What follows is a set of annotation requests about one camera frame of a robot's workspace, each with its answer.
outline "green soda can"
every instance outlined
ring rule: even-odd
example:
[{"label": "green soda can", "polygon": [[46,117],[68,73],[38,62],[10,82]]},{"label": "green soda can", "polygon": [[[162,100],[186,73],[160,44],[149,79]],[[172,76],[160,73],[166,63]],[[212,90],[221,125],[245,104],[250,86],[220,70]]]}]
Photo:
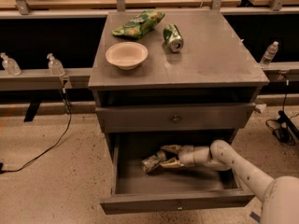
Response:
[{"label": "green soda can", "polygon": [[184,45],[184,39],[181,36],[175,24],[168,24],[163,29],[165,44],[172,52],[179,52]]}]

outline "white bottle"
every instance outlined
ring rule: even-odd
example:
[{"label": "white bottle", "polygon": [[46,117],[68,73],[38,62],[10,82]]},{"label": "white bottle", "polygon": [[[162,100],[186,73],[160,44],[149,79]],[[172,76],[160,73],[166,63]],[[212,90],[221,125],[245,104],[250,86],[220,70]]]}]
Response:
[{"label": "white bottle", "polygon": [[62,63],[59,60],[55,59],[55,57],[53,56],[52,53],[48,54],[47,59],[50,60],[48,63],[48,66],[49,66],[50,72],[54,76],[60,77],[65,74],[65,70],[64,70]]},{"label": "white bottle", "polygon": [[260,61],[261,68],[267,67],[272,62],[272,60],[277,52],[278,52],[278,42],[275,41],[265,51],[265,53]]},{"label": "white bottle", "polygon": [[9,75],[16,76],[21,73],[21,69],[19,68],[17,62],[14,59],[9,58],[4,52],[1,53],[0,56],[3,59],[3,68],[7,71]]}]

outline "power cord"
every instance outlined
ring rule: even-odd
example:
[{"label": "power cord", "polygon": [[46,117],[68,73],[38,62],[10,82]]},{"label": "power cord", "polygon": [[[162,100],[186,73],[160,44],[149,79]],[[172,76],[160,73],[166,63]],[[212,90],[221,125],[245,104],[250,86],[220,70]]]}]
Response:
[{"label": "power cord", "polygon": [[[280,119],[269,119],[265,122],[266,126],[272,131],[272,134],[278,139],[279,142],[287,144],[289,146],[294,146],[296,144],[292,133],[289,131],[289,124],[285,121],[285,119],[281,118],[281,115],[284,115],[284,107],[287,101],[288,96],[288,87],[289,87],[289,80],[286,75],[283,75],[286,80],[286,91],[285,96],[282,103],[282,111],[280,110],[278,113],[280,114]],[[296,114],[295,116],[290,117],[290,119],[297,117],[299,115]],[[269,122],[275,122],[278,125],[278,128],[274,128],[269,124]]]},{"label": "power cord", "polygon": [[50,150],[56,148],[57,146],[59,146],[60,141],[62,140],[62,138],[64,137],[64,135],[66,134],[66,132],[69,129],[69,126],[71,124],[71,120],[72,120],[72,113],[71,113],[71,109],[70,107],[67,108],[68,110],[68,114],[69,114],[69,120],[67,122],[67,126],[63,132],[63,134],[60,136],[60,138],[57,140],[57,142],[55,143],[55,145],[53,145],[52,147],[49,147],[48,149],[46,149],[44,152],[42,152],[41,154],[39,154],[37,157],[33,158],[32,160],[26,162],[21,168],[16,169],[16,170],[2,170],[3,167],[3,163],[0,162],[0,174],[4,174],[4,173],[16,173],[19,172],[21,170],[23,170],[24,168],[28,167],[29,165],[31,165],[32,163],[34,163],[36,160],[38,160],[41,156],[43,156],[44,154],[48,153]]}]

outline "soda can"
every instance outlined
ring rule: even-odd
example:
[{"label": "soda can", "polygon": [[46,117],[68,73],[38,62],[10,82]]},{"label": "soda can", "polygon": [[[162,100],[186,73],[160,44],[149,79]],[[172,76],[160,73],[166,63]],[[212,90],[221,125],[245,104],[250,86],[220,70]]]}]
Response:
[{"label": "soda can", "polygon": [[172,52],[179,52],[184,45],[184,39],[181,36],[175,24],[168,24],[163,30],[165,44]]},{"label": "soda can", "polygon": [[141,162],[141,166],[144,172],[149,173],[152,170],[159,167],[159,163],[162,161],[166,161],[167,157],[164,151],[159,150],[156,154],[144,159]]}]

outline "drawer handle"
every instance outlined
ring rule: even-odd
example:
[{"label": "drawer handle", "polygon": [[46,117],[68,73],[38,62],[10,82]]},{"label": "drawer handle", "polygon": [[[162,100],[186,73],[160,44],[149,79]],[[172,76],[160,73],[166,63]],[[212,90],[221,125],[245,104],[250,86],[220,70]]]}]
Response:
[{"label": "drawer handle", "polygon": [[173,121],[174,123],[178,123],[178,122],[180,122],[180,117],[179,117],[179,116],[174,116],[174,117],[172,118],[172,121]]}]

